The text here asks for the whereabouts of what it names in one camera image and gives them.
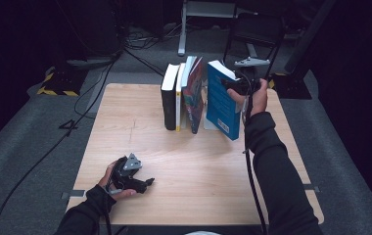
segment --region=chair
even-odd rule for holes
[[[247,45],[269,48],[264,58],[250,55],[248,59],[236,62],[236,67],[268,65],[265,78],[268,78],[281,42],[284,39],[285,25],[283,14],[289,0],[236,0],[228,41],[223,54],[223,63],[231,48],[232,41]]]

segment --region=hand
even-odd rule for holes
[[[266,109],[266,104],[268,100],[266,88],[267,88],[267,82],[265,79],[260,79],[260,88],[259,90],[254,93],[253,95],[253,108],[251,109],[251,116],[264,112]],[[244,104],[245,96],[242,96],[238,94],[236,91],[233,89],[228,89],[227,90],[229,96],[234,100],[235,102],[238,103],[238,105],[241,107]]]
[[[112,171],[113,171],[113,167],[114,165],[116,164],[116,161],[109,164],[107,166],[107,170],[106,170],[106,173],[104,174],[103,178],[101,178],[100,182],[98,182],[98,185],[100,185],[101,187],[105,188],[107,183],[108,183],[108,180],[109,178],[111,177],[111,174],[112,174]],[[129,196],[132,196],[134,194],[136,194],[137,192],[134,190],[134,189],[125,189],[125,190],[122,190],[121,192],[117,193],[117,194],[113,194],[113,195],[110,195],[114,200],[118,201],[120,199],[123,199],[123,198],[126,198],[126,197],[129,197]]]

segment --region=black jacket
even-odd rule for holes
[[[269,234],[322,234],[305,195],[302,181],[275,132],[270,113],[250,118],[245,129],[248,146],[255,154],[254,168],[269,218]],[[93,234],[100,216],[116,201],[96,185],[87,200],[70,209],[59,225],[59,234]]]

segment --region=table top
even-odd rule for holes
[[[303,184],[310,184],[277,94],[268,90],[276,131]],[[74,190],[89,190],[107,165],[133,153],[143,164],[134,178],[156,180],[144,194],[113,206],[112,224],[246,225],[260,224],[246,169],[244,131],[231,141],[218,130],[197,134],[190,127],[168,131],[163,124],[159,85],[109,84],[86,146]],[[259,193],[265,218],[266,208]],[[319,222],[323,214],[313,190],[305,190]],[[71,197],[68,209],[85,201]]]

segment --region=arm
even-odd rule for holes
[[[260,82],[260,89],[253,95],[245,139],[255,154],[253,166],[268,210],[269,233],[321,234],[299,174],[275,132],[271,114],[265,111],[267,82],[264,79]],[[237,103],[244,104],[244,96],[232,89],[228,89],[228,94]]]
[[[55,235],[94,234],[98,229],[100,217],[108,214],[117,200],[136,193],[132,189],[126,189],[114,195],[109,195],[105,191],[104,187],[107,185],[115,163],[110,164],[100,182],[86,192],[86,201],[67,211]]]

